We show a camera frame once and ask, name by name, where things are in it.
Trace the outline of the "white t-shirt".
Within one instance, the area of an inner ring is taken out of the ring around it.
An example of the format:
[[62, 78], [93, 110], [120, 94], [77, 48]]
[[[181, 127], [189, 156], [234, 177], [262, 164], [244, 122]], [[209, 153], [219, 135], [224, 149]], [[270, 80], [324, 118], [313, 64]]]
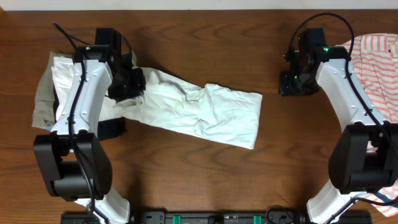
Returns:
[[254, 149], [262, 95], [213, 83], [204, 87], [145, 67], [141, 96], [116, 103], [114, 112], [150, 126]]

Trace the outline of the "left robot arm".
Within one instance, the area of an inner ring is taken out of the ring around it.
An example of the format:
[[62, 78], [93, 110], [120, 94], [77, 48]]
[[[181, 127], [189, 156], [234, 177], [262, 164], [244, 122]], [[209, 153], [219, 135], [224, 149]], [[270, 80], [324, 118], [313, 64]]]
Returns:
[[50, 134], [36, 137], [34, 153], [51, 196], [84, 206], [95, 223], [127, 223], [131, 205], [112, 186], [112, 166], [97, 138], [98, 123], [105, 96], [119, 99], [110, 90], [117, 82], [128, 87], [137, 75], [133, 92], [142, 93], [145, 78], [133, 52], [120, 54], [108, 45], [83, 47], [82, 52], [75, 59], [53, 61], [68, 67], [72, 85]]

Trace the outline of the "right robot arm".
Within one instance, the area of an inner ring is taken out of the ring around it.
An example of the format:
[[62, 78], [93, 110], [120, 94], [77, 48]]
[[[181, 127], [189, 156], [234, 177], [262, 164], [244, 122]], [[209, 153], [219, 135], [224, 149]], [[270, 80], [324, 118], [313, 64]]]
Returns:
[[328, 182], [308, 200], [307, 223], [336, 223], [365, 194], [397, 179], [397, 125], [371, 103], [342, 46], [288, 49], [290, 68], [280, 74], [282, 96], [312, 95], [322, 89], [342, 130], [328, 160]]

